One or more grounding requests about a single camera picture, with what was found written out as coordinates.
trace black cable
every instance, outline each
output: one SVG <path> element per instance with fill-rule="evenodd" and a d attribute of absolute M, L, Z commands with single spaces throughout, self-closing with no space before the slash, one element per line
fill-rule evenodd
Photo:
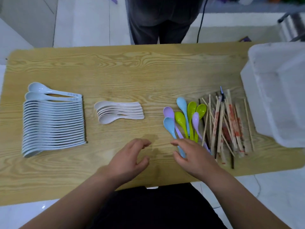
<path fill-rule="evenodd" d="M 198 35 L 197 35 L 197 43 L 198 43 L 198 40 L 199 40 L 199 33 L 200 33 L 200 30 L 201 30 L 202 21 L 203 21 L 203 17 L 204 17 L 204 12 L 206 11 L 207 3 L 208 3 L 208 0 L 206 0 L 206 2 L 204 3 L 204 6 L 203 6 L 203 12 L 202 12 L 201 23 L 200 23 L 200 27 L 199 27 Z"/>

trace purple spoon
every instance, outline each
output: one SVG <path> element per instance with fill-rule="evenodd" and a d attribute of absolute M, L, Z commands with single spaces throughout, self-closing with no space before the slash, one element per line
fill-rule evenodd
<path fill-rule="evenodd" d="M 175 122 L 175 114 L 174 114 L 173 109 L 172 109 L 171 107 L 165 107 L 165 108 L 163 108 L 163 115 L 164 115 L 164 117 L 173 118 L 173 120 L 174 120 L 174 122 Z M 183 136 L 182 136 L 181 132 L 179 131 L 179 129 L 178 129 L 176 123 L 175 123 L 175 129 L 176 129 L 176 132 L 177 132 L 177 134 L 178 134 L 178 137 L 179 137 L 180 139 L 183 139 Z"/>
<path fill-rule="evenodd" d="M 199 125 L 199 113 L 198 112 L 195 112 L 193 114 L 192 123 L 193 123 L 194 129 L 196 130 L 199 138 L 202 140 L 202 136 L 200 135 L 199 130 L 198 130 L 198 125 Z"/>

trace light blue spoon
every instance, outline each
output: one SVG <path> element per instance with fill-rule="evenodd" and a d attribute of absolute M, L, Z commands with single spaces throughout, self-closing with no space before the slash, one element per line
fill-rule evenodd
<path fill-rule="evenodd" d="M 175 135 L 175 120 L 173 118 L 166 117 L 163 120 L 163 125 L 166 128 L 166 130 L 169 131 L 169 133 L 173 136 L 173 138 L 177 139 Z M 181 157 L 185 158 L 186 157 L 185 152 L 180 148 L 180 146 L 178 146 L 178 150 Z"/>
<path fill-rule="evenodd" d="M 188 131 L 188 135 L 190 135 L 190 126 L 189 126 L 189 119 L 188 119 L 188 105 L 183 97 L 177 98 L 177 105 L 183 112 L 185 119 L 186 119 L 186 130 Z"/>

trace white tile floor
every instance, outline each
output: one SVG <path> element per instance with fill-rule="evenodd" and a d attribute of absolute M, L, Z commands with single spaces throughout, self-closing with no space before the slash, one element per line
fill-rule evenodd
<path fill-rule="evenodd" d="M 129 45 L 130 43 L 125 0 L 118 0 L 118 5 L 109 0 L 59 0 L 54 47 Z M 2 90 L 4 70 L 5 66 L 0 66 L 0 90 Z M 237 179 L 291 228 L 305 228 L 305 168 L 242 176 Z M 192 184 L 215 208 L 224 224 L 232 228 L 209 188 L 202 182 Z M 56 200 L 49 200 L 2 206 L 0 228 L 17 229 L 55 202 Z"/>

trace wood grain tabletop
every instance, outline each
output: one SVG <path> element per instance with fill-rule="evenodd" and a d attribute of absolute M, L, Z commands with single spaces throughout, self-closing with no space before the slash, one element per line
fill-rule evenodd
<path fill-rule="evenodd" d="M 7 62 L 0 102 L 0 205 L 61 198 L 133 138 L 152 145 L 148 168 L 121 188 L 196 181 L 174 161 L 171 135 L 163 127 L 163 108 L 178 111 L 176 98 L 198 101 L 207 93 L 230 89 L 236 100 L 245 92 L 240 71 L 253 43 L 130 45 L 43 48 L 13 52 Z M 23 158 L 22 104 L 27 86 L 40 82 L 60 91 L 83 95 L 88 144 L 44 151 Z M 138 101 L 145 119 L 98 122 L 98 101 Z M 256 151 L 237 158 L 235 176 L 296 169 L 305 164 L 302 149 L 288 149 L 254 132 Z"/>

